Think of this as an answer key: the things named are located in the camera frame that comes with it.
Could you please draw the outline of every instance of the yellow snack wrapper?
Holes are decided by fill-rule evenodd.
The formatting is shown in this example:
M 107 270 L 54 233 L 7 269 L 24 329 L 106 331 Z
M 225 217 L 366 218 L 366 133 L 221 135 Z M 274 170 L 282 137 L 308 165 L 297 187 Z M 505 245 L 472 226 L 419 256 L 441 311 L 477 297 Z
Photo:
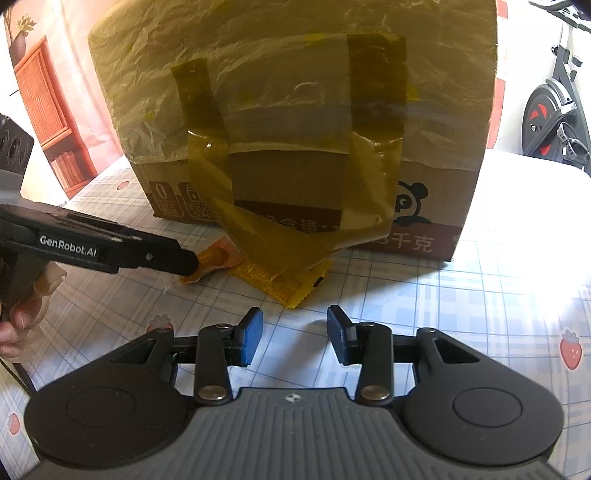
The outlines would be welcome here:
M 330 260 L 325 260 L 311 270 L 286 275 L 270 272 L 245 260 L 232 271 L 232 275 L 279 300 L 284 307 L 294 309 L 324 280 L 329 267 Z

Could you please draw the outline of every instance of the yellow plastic bag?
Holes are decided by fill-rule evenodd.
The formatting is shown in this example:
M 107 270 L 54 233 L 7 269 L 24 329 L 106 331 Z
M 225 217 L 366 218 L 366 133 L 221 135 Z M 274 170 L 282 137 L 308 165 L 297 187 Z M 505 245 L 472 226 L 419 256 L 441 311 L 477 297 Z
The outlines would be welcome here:
M 249 260 L 300 273 L 389 234 L 405 55 L 397 35 L 307 34 L 172 68 L 193 187 Z

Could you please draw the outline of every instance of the strawberry print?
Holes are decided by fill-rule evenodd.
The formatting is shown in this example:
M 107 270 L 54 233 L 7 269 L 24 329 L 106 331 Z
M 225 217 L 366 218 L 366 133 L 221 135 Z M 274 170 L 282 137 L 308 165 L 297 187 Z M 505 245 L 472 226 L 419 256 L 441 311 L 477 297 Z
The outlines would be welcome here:
M 583 349 L 576 333 L 567 330 L 562 334 L 560 355 L 562 355 L 562 360 L 568 369 L 574 370 L 579 366 L 583 358 Z

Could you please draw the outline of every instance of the cardboard box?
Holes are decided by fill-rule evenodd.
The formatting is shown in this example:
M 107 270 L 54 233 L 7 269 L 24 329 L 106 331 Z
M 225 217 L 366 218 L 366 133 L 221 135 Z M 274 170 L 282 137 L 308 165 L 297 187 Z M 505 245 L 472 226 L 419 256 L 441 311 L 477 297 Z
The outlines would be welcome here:
M 290 181 L 302 181 L 293 165 L 294 177 L 283 178 L 283 185 L 290 183 L 283 192 L 281 186 L 253 189 L 248 178 L 263 166 L 231 157 L 264 150 L 348 154 L 345 134 L 357 103 L 340 35 L 403 38 L 407 103 L 394 223 L 387 238 L 365 246 L 449 260 L 485 152 L 496 29 L 493 0 L 220 0 L 213 9 L 203 0 L 122 0 L 95 25 L 89 47 L 113 125 L 157 216 L 213 221 L 191 187 L 187 127 L 170 72 L 200 60 L 207 64 L 208 85 L 199 101 L 215 113 L 210 120 L 226 128 L 231 147 L 234 206 L 303 232 L 328 232 L 336 226 L 338 202 L 323 196 L 318 205 L 300 196 L 291 199 L 294 206 L 284 199 L 297 195 Z M 317 49 L 306 50 L 312 44 Z M 315 61 L 306 61 L 312 54 Z M 301 75 L 308 67 L 310 82 Z M 374 104 L 378 110 L 384 106 Z M 281 112 L 272 111 L 277 105 Z M 323 162 L 332 161 L 325 156 Z M 307 179 L 330 182 L 320 170 Z M 278 193 L 280 202 L 274 200 Z
M 132 168 L 156 217 L 183 223 L 215 223 L 211 211 L 191 187 L 187 160 L 132 164 Z M 441 170 L 406 161 L 402 162 L 400 172 L 390 236 L 362 247 L 450 260 L 462 233 L 478 172 Z M 303 232 L 313 227 L 308 220 L 316 224 L 314 231 L 330 226 L 329 220 L 314 219 L 309 211 L 282 207 L 261 214 Z

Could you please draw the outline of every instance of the white wall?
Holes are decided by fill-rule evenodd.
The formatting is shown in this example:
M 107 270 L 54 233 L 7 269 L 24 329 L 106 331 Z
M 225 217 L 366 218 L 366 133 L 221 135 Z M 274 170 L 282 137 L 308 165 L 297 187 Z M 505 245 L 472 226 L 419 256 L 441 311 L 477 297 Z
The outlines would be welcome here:
M 4 28 L 4 19 L 1 15 L 0 28 Z M 3 34 L 0 34 L 0 113 L 12 118 L 35 139 L 35 146 L 31 152 L 25 179 L 22 182 L 21 195 L 34 202 L 52 205 L 66 202 L 66 194 L 49 166 L 22 102 L 8 54 L 8 43 Z
M 560 27 L 563 22 L 539 8 L 532 7 L 527 0 L 509 0 L 508 11 L 509 46 L 505 99 L 495 148 L 522 153 L 521 122 L 525 104 L 531 92 L 552 75 L 556 57 L 550 49 L 553 44 L 560 42 Z M 576 30 L 570 47 L 573 53 L 583 60 L 576 84 L 583 107 L 586 108 L 587 123 L 589 123 L 591 122 L 591 34 Z

